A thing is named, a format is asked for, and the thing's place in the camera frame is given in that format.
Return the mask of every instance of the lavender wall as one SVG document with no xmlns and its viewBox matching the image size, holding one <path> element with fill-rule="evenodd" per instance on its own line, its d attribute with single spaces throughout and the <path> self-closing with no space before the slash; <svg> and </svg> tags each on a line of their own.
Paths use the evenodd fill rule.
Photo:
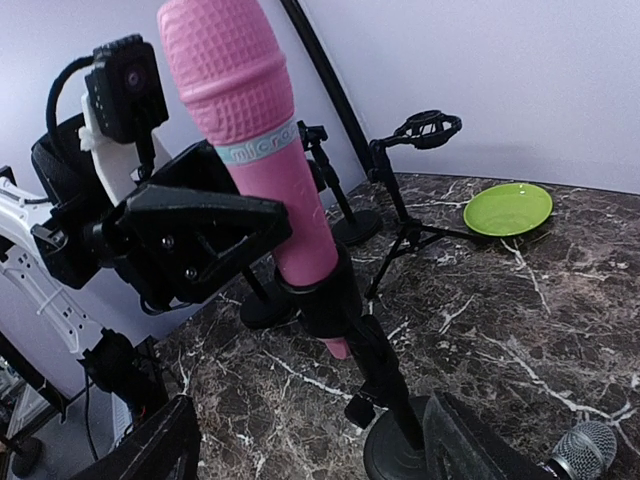
<svg viewBox="0 0 640 480">
<path fill-rule="evenodd" d="M 640 193 L 640 4 L 301 0 L 367 135 L 421 109 L 464 128 L 400 171 Z"/>
<path fill-rule="evenodd" d="M 158 57 L 171 119 L 159 136 L 177 154 L 202 136 L 179 101 L 164 60 L 156 27 L 161 0 L 5 0 L 0 5 L 0 164 L 14 168 L 18 184 L 42 193 L 29 160 L 30 147 L 45 131 L 44 108 L 51 82 L 72 59 L 93 47 L 131 33 L 150 41 Z M 262 0 L 283 50 L 289 59 L 298 117 L 308 124 L 327 126 L 327 152 L 347 189 L 364 176 L 340 127 L 322 85 L 299 43 L 295 31 L 276 0 Z M 60 99 L 60 120 L 80 112 L 84 91 L 82 75 L 71 79 Z M 191 312 L 182 310 L 163 317 L 140 312 L 136 294 L 112 272 L 103 272 L 76 297 L 80 304 L 106 326 L 134 341 L 149 334 L 162 337 Z M 52 329 L 34 313 L 13 286 L 0 278 L 2 315 L 0 329 L 42 373 L 65 394 L 83 388 L 79 366 L 65 351 Z"/>
</svg>

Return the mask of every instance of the dark marble surface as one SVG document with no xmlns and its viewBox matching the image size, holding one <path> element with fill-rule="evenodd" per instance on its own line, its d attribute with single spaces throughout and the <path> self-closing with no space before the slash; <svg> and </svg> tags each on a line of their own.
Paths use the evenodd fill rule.
<svg viewBox="0 0 640 480">
<path fill-rule="evenodd" d="M 413 215 L 455 228 L 466 202 L 498 183 L 399 181 Z M 443 240 L 402 257 L 367 308 L 415 394 L 452 392 L 535 461 L 577 421 L 605 421 L 619 441 L 606 478 L 637 479 L 640 197 L 548 189 L 555 211 L 538 230 L 489 247 Z M 394 212 L 379 186 L 351 197 L 385 220 L 381 234 L 351 250 L 364 291 L 393 241 Z M 238 309 L 248 291 L 236 281 L 159 345 L 197 404 L 200 478 L 365 478 L 366 432 L 342 414 L 361 382 L 353 362 L 331 358 L 295 323 L 246 330 Z"/>
</svg>

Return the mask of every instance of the lime green dish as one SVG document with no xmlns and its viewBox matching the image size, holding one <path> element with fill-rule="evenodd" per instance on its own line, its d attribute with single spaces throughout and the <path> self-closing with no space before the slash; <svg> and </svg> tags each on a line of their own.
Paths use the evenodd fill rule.
<svg viewBox="0 0 640 480">
<path fill-rule="evenodd" d="M 464 223 L 491 237 L 520 235 L 542 225 L 551 215 L 549 193 L 528 183 L 508 183 L 480 192 L 464 209 Z"/>
</svg>

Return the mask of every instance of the black pole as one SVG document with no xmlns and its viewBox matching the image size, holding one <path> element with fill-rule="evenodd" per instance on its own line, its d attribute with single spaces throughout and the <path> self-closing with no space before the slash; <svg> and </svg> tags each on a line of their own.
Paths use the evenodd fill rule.
<svg viewBox="0 0 640 480">
<path fill-rule="evenodd" d="M 373 168 L 369 143 L 349 103 L 349 99 L 340 84 L 340 80 L 338 80 L 327 54 L 322 48 L 313 27 L 309 23 L 309 19 L 302 10 L 298 0 L 280 0 L 280 3 L 282 3 L 287 15 L 291 19 L 313 65 L 316 67 L 320 80 L 322 80 L 329 94 L 329 98 L 331 98 L 331 102 L 338 113 L 338 117 L 340 117 L 340 121 L 342 121 L 342 125 L 353 145 L 353 149 L 356 151 L 362 168 L 365 172 L 369 172 Z"/>
<path fill-rule="evenodd" d="M 0 433 L 0 443 L 3 443 L 9 450 L 16 452 L 18 455 L 24 455 L 20 446 L 12 439 Z"/>
<path fill-rule="evenodd" d="M 357 223 L 356 217 L 353 214 L 353 210 L 351 210 L 351 205 L 349 205 L 347 197 L 345 197 L 342 188 L 340 188 L 340 179 L 338 178 L 336 171 L 329 163 L 329 157 L 327 157 L 327 154 L 324 153 L 324 149 L 320 146 L 320 144 L 313 145 L 311 147 L 311 155 L 313 155 L 313 159 L 320 167 L 320 170 L 322 170 L 324 180 L 333 192 L 333 196 L 336 197 L 336 201 L 340 206 L 340 210 L 344 214 L 345 220 L 351 225 Z"/>
</svg>

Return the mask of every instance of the stand base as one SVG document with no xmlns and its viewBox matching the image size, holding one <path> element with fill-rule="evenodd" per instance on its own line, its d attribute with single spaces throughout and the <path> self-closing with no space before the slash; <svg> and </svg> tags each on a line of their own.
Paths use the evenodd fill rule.
<svg viewBox="0 0 640 480">
<path fill-rule="evenodd" d="M 252 293 L 240 307 L 240 321 L 251 330 L 272 328 L 291 320 L 296 308 L 275 282 L 264 285 L 269 300 L 263 302 Z"/>
<path fill-rule="evenodd" d="M 22 455 L 13 454 L 11 460 L 11 471 L 18 478 L 28 477 L 40 459 L 42 453 L 42 442 L 37 438 L 30 437 L 20 443 Z"/>
<path fill-rule="evenodd" d="M 422 421 L 429 397 L 410 400 Z M 374 424 L 364 444 L 364 468 L 370 480 L 425 480 L 427 464 L 424 451 L 413 450 L 393 420 L 385 412 Z"/>
<path fill-rule="evenodd" d="M 382 217 L 372 210 L 360 210 L 353 216 L 356 218 L 355 223 L 349 223 L 343 218 L 331 229 L 333 238 L 348 247 L 366 242 L 382 228 Z"/>
</svg>

